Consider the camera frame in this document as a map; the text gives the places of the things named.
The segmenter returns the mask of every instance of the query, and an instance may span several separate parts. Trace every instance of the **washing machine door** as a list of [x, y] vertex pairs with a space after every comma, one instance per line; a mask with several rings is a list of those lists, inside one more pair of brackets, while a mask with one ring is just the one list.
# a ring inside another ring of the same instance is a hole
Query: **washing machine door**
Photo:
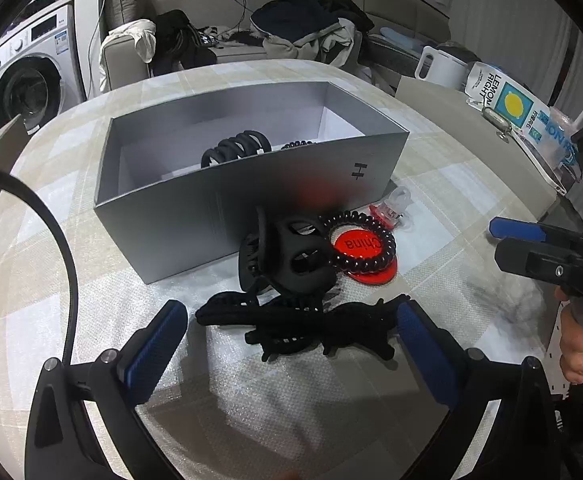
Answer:
[[19, 59], [0, 78], [0, 128], [21, 114], [26, 129], [37, 131], [58, 115], [60, 99], [60, 74], [51, 59]]

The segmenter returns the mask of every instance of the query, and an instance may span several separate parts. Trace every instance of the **blue gripper pad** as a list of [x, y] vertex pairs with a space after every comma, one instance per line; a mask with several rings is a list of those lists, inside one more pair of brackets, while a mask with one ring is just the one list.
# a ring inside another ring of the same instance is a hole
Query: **blue gripper pad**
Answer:
[[521, 222], [497, 216], [489, 222], [489, 232], [494, 238], [516, 238], [530, 242], [544, 242], [547, 234], [538, 224]]
[[400, 340], [407, 348], [433, 398], [452, 410], [458, 402], [460, 393], [456, 369], [409, 303], [398, 305], [396, 316]]
[[187, 309], [169, 300], [121, 350], [116, 371], [131, 406], [147, 402], [187, 330]]

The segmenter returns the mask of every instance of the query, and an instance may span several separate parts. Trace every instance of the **white kettle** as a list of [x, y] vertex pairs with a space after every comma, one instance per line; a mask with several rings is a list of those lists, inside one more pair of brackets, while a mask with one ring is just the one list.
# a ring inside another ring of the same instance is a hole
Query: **white kettle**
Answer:
[[[425, 59], [431, 57], [431, 66], [425, 77], [420, 77]], [[442, 50], [436, 50], [430, 46], [425, 46], [423, 53], [415, 69], [414, 77], [421, 81], [429, 81], [448, 88], [460, 90], [462, 82], [467, 76], [467, 63], [457, 57], [447, 54]]]

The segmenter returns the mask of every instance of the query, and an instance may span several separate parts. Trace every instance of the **washing machine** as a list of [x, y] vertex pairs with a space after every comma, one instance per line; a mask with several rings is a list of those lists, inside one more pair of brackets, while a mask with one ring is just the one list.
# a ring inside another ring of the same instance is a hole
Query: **washing machine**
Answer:
[[29, 23], [0, 46], [0, 128], [21, 114], [33, 134], [84, 100], [72, 4]]

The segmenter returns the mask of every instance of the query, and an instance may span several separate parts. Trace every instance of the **red round badge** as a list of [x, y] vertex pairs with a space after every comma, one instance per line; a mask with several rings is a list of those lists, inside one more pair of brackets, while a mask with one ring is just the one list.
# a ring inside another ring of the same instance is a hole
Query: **red round badge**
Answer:
[[[382, 252], [382, 244], [376, 234], [365, 229], [351, 229], [341, 234], [334, 243], [334, 247], [341, 253], [355, 258], [373, 258]], [[394, 257], [392, 262], [384, 270], [358, 274], [347, 272], [349, 276], [361, 283], [370, 285], [383, 285], [390, 282], [398, 271], [398, 259]]]

